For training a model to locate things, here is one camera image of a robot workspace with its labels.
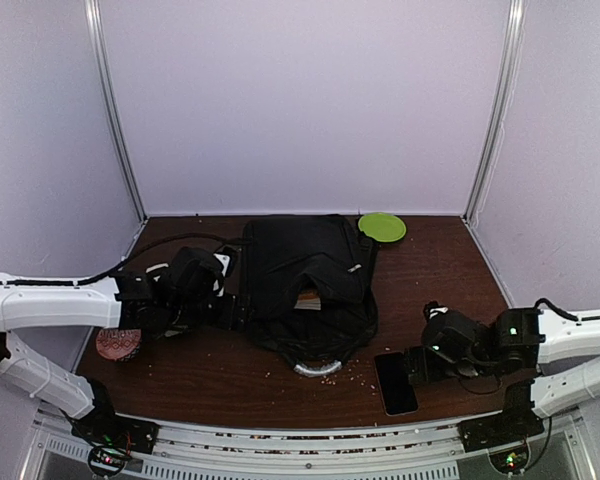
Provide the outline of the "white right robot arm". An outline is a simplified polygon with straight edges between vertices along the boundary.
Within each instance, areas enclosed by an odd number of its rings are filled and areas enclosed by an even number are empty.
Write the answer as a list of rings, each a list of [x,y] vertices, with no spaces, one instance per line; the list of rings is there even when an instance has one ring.
[[[412,385],[536,371],[507,387],[492,423],[499,440],[515,440],[531,417],[547,419],[600,396],[600,309],[570,312],[540,298],[484,324],[431,302],[424,317],[419,345],[404,354]]]

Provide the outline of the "black student backpack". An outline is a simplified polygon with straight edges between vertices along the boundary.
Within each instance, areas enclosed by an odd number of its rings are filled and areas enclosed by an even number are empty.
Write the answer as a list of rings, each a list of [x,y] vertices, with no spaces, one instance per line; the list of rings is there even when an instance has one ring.
[[[378,243],[341,215],[272,215],[248,221],[241,293],[251,299],[244,328],[304,377],[328,377],[378,330],[372,280]],[[296,310],[298,294],[318,290],[320,311]]]

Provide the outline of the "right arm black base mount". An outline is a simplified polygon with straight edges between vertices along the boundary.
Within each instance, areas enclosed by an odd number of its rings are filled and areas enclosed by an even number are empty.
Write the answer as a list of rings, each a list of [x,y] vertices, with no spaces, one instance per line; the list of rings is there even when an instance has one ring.
[[[466,453],[522,441],[545,431],[532,412],[505,413],[464,420],[457,425]]]

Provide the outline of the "black smartphone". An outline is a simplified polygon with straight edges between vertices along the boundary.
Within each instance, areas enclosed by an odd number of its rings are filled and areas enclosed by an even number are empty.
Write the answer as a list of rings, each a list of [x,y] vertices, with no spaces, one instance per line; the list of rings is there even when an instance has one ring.
[[[409,382],[404,354],[390,352],[377,355],[374,366],[385,413],[398,416],[416,412],[418,401]]]

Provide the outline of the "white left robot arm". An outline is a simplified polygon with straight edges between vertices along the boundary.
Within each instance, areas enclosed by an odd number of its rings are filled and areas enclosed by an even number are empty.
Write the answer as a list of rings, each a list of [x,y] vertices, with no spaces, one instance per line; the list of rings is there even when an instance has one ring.
[[[23,278],[0,273],[0,377],[84,423],[103,444],[124,433],[107,389],[74,375],[22,342],[32,327],[94,327],[161,338],[221,316],[235,250],[183,247],[142,273],[114,270],[98,277]]]

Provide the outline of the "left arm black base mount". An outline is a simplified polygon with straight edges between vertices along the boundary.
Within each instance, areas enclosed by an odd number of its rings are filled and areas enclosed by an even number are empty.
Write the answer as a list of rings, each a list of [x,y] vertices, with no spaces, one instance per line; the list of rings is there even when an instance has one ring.
[[[125,454],[151,454],[159,433],[159,425],[109,413],[90,413],[82,419],[66,415],[71,433],[91,446],[108,447]]]

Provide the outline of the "orange treehouse paperback book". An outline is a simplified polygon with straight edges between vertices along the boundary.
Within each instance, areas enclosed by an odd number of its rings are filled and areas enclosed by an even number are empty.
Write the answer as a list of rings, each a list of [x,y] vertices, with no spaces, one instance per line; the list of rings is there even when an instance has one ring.
[[[315,288],[306,288],[299,292],[294,308],[296,310],[320,311],[322,300]]]

